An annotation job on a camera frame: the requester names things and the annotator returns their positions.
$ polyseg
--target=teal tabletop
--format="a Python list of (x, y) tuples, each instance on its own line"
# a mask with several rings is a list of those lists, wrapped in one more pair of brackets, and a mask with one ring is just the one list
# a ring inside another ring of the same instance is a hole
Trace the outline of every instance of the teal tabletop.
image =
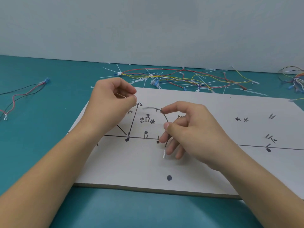
[[(66, 135), (87, 103), (92, 92), (91, 87), (97, 80), (113, 76), (120, 70), (145, 67), (152, 68), (129, 64), (0, 56), (1, 93), (50, 78), (50, 82), (41, 91), (18, 100), (7, 121), (0, 118), (0, 194)], [(215, 76), (222, 75), (201, 70)], [(297, 99), (303, 96), (287, 90), (288, 84), (281, 84), (278, 77), (282, 80), (290, 79), (283, 75), (241, 72), (244, 76), (242, 77), (236, 71), (225, 72), (230, 80), (244, 81), (245, 77), (260, 83), (242, 84), (253, 92), (274, 98)], [(185, 74), (187, 77), (192, 75), (189, 72)], [(148, 81), (136, 82), (133, 86), (155, 88)], [(171, 84), (163, 84), (162, 88), (180, 89)], [(23, 89), (16, 94), (23, 94), (28, 90)], [(237, 87), (214, 90), (216, 93), (225, 91), (225, 94), (260, 96)], [(0, 109), (4, 110), (11, 102), (12, 94), (0, 95)], [(304, 109), (304, 100), (297, 100), (295, 103)], [(241, 200), (72, 187), (51, 227), (256, 228), (261, 225)]]

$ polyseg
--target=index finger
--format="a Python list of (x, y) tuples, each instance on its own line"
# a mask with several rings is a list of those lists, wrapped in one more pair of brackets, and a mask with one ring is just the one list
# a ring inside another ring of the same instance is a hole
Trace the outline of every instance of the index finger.
[(194, 103), (187, 101), (177, 101), (170, 105), (163, 107), (161, 110), (164, 114), (169, 114), (173, 112), (180, 111), (182, 113), (190, 113), (190, 108), (194, 105)]
[(100, 83), (104, 86), (109, 87), (112, 91), (114, 91), (117, 88), (120, 88), (122, 90), (125, 90), (131, 94), (136, 93), (136, 89), (134, 86), (126, 82), (120, 77), (113, 77), (113, 78), (108, 78), (104, 80), (100, 80)]

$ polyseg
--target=hand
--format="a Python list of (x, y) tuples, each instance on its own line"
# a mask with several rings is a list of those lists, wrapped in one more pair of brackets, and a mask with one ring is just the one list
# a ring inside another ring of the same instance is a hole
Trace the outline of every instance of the hand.
[(119, 77), (97, 81), (78, 124), (93, 131), (97, 140), (101, 139), (136, 105), (135, 93), (136, 89)]
[(179, 146), (175, 156), (177, 159), (188, 152), (210, 168), (218, 170), (224, 162), (243, 152), (204, 105), (178, 101), (162, 108), (164, 114), (176, 111), (186, 115), (173, 123), (166, 122), (166, 131), (159, 138), (161, 143), (165, 143), (169, 136), (173, 137), (166, 147), (167, 155), (171, 155)]

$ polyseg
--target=fingernail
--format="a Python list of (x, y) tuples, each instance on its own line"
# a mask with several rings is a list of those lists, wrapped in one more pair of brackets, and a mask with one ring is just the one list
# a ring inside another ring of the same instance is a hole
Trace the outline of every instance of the fingernail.
[(165, 122), (164, 129), (167, 130), (168, 126), (169, 126), (169, 122)]

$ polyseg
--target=person's right hand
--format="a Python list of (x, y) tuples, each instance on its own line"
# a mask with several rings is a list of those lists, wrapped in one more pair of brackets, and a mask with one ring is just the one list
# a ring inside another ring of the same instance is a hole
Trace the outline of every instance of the person's right hand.
[(179, 146), (176, 158), (181, 159), (188, 152), (210, 168), (219, 168), (229, 161), (234, 161), (243, 152), (234, 143), (204, 105), (177, 101), (162, 108), (162, 113), (180, 111), (185, 116), (174, 122), (164, 124), (165, 132), (159, 138), (161, 143), (172, 141), (166, 146), (167, 155), (171, 155)]

